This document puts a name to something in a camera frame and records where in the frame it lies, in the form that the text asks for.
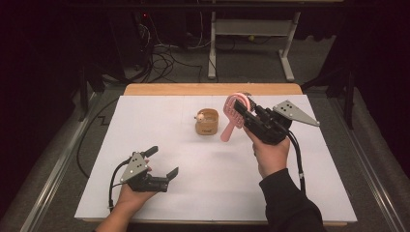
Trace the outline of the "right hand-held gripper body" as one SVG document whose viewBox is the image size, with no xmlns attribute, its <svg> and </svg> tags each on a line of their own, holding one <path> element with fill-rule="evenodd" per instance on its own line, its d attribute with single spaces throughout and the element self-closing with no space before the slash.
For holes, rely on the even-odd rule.
<svg viewBox="0 0 410 232">
<path fill-rule="evenodd" d="M 243 109 L 245 127 L 265 144 L 277 145 L 288 134 L 294 121 L 319 127 L 320 123 L 291 101 L 283 101 L 272 108 L 255 105 Z"/>
</svg>

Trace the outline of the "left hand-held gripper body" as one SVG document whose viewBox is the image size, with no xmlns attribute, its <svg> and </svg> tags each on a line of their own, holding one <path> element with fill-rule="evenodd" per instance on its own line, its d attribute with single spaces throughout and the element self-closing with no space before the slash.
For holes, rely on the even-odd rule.
<svg viewBox="0 0 410 232">
<path fill-rule="evenodd" d="M 153 177 L 149 173 L 145 157 L 141 153 L 133 152 L 120 183 L 127 184 L 133 191 L 138 192 L 167 192 L 169 180 L 166 177 Z"/>
</svg>

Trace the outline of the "pink hairbrush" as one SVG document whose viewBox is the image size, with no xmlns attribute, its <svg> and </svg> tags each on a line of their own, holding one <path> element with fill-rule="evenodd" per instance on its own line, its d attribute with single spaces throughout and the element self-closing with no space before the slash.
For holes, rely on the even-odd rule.
<svg viewBox="0 0 410 232">
<path fill-rule="evenodd" d="M 239 103 L 245 107 L 245 111 L 250 110 L 249 98 L 244 93 L 234 93 L 230 95 L 223 106 L 223 113 L 228 119 L 228 124 L 220 135 L 220 140 L 227 142 L 235 128 L 240 129 L 244 124 L 243 115 L 236 111 L 235 104 Z"/>
</svg>

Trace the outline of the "wooden holder with small figure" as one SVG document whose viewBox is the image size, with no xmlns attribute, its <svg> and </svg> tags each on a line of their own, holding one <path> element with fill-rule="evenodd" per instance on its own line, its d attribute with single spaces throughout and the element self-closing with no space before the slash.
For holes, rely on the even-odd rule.
<svg viewBox="0 0 410 232">
<path fill-rule="evenodd" d="M 199 135 L 214 135 L 218 132 L 219 114 L 213 108 L 203 108 L 194 117 L 195 131 Z"/>
</svg>

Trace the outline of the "person's left hand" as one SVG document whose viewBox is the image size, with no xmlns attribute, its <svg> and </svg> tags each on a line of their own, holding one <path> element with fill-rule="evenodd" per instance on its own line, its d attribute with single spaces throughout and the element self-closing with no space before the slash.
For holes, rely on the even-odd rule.
<svg viewBox="0 0 410 232">
<path fill-rule="evenodd" d="M 156 194 L 155 191 L 133 191 L 127 184 L 124 184 L 112 214 L 120 215 L 122 218 L 132 218 Z"/>
</svg>

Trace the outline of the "person's right hand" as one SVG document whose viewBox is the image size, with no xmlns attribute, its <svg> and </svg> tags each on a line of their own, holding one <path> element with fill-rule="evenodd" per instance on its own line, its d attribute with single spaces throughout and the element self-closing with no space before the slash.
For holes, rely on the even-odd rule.
<svg viewBox="0 0 410 232">
<path fill-rule="evenodd" d="M 262 178 L 281 171 L 287 167 L 290 140 L 285 137 L 279 144 L 270 145 L 263 143 L 248 128 L 245 133 L 252 142 L 252 150 L 258 163 L 258 171 Z"/>
</svg>

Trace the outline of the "white table mat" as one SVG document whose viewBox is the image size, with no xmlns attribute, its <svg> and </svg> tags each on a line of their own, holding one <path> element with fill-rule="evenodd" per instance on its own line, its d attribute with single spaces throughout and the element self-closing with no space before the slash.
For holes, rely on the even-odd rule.
<svg viewBox="0 0 410 232">
<path fill-rule="evenodd" d="M 243 130 L 228 142 L 220 133 L 228 121 L 223 114 L 227 96 L 120 97 L 75 218 L 104 219 L 108 190 L 116 166 L 135 151 L 158 146 L 148 160 L 153 176 L 163 177 L 179 167 L 166 193 L 151 198 L 134 221 L 266 223 L 261 177 Z M 195 132 L 194 115 L 203 108 L 220 114 L 215 135 Z M 293 122 L 302 153 L 307 197 L 326 223 L 354 222 L 350 203 L 334 161 L 318 127 Z"/>
</svg>

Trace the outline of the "black stand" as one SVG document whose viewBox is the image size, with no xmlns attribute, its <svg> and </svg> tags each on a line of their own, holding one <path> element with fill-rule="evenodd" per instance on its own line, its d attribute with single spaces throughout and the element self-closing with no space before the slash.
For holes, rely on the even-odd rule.
<svg viewBox="0 0 410 232">
<path fill-rule="evenodd" d="M 343 119 L 347 127 L 353 129 L 353 106 L 354 106 L 354 88 L 355 76 L 347 66 L 335 68 L 332 71 L 322 72 L 314 79 L 304 83 L 301 88 L 303 91 L 310 87 L 326 86 L 325 91 L 328 98 L 343 97 Z"/>
<path fill-rule="evenodd" d="M 78 77 L 81 109 L 79 121 L 82 122 L 89 111 L 88 87 L 91 87 L 96 93 L 102 93 L 104 91 L 104 84 L 100 69 L 94 65 L 83 65 L 78 70 Z"/>
</svg>

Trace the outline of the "white metal desk frame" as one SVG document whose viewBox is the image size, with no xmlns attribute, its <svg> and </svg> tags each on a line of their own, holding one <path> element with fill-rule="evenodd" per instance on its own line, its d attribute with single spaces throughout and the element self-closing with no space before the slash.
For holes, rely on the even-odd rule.
<svg viewBox="0 0 410 232">
<path fill-rule="evenodd" d="M 298 27 L 300 15 L 300 12 L 296 12 L 293 18 L 288 20 L 217 19 L 216 13 L 212 12 L 208 77 L 210 79 L 217 77 L 216 36 L 285 37 L 286 44 L 283 49 L 278 51 L 278 57 L 286 80 L 293 82 L 295 77 L 288 60 L 288 53 Z"/>
</svg>

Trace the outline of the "metal floor rail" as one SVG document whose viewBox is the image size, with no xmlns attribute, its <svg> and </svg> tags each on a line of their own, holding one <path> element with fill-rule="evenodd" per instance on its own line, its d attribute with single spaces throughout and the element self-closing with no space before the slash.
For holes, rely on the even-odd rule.
<svg viewBox="0 0 410 232">
<path fill-rule="evenodd" d="M 21 197 L 28 200 L 26 204 L 28 211 L 18 232 L 37 232 L 73 160 L 74 150 L 86 131 L 90 114 L 100 99 L 100 94 L 92 93 L 86 98 L 88 109 L 83 110 L 80 105 L 80 95 L 75 96 L 77 108 L 73 116 L 46 147 L 19 192 Z"/>
<path fill-rule="evenodd" d="M 391 232 L 410 232 L 410 180 L 395 159 L 361 98 L 354 100 L 352 128 L 347 126 L 343 100 L 331 100 L 354 148 L 377 209 Z"/>
</svg>

